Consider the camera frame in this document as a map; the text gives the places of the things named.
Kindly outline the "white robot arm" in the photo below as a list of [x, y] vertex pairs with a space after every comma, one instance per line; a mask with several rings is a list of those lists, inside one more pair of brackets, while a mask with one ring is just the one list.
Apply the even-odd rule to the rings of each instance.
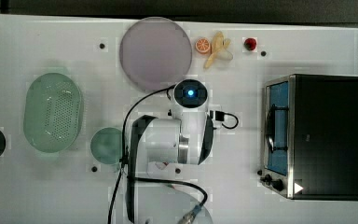
[[196, 79], [165, 90], [166, 119], [143, 115], [131, 125], [126, 209], [131, 224], [212, 224], [207, 192], [177, 177], [183, 165], [200, 165], [213, 147], [209, 92]]

